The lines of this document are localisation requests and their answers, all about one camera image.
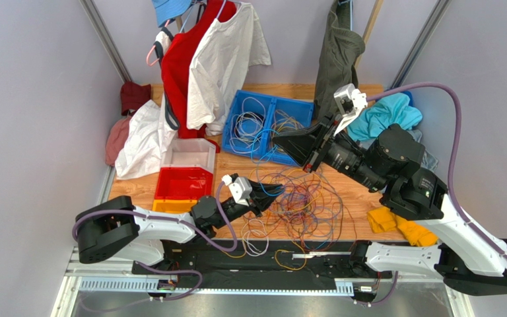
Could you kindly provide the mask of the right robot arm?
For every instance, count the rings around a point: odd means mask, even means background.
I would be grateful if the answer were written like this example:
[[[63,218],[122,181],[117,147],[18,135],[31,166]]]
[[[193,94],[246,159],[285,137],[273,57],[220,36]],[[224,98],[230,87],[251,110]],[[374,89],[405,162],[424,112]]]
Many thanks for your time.
[[[375,272],[402,271],[439,277],[449,288],[472,296],[507,295],[507,239],[499,239],[457,208],[450,192],[421,165],[424,145],[393,124],[368,148],[361,147],[337,118],[274,136],[306,172],[326,164],[381,192],[380,203],[395,215],[414,221],[437,236],[432,246],[388,245],[356,241],[350,261]]]

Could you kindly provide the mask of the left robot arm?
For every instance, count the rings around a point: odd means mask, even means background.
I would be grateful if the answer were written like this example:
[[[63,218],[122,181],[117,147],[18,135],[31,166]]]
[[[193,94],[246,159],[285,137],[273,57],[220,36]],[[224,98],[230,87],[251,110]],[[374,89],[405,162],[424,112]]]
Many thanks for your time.
[[[224,176],[221,185],[229,189],[228,199],[206,195],[184,213],[143,209],[127,195],[83,211],[75,217],[72,231],[79,261],[96,264],[122,258],[148,266],[158,264],[166,253],[164,241],[212,243],[217,230],[247,213],[262,216],[285,190],[282,184],[254,182],[237,174]]]

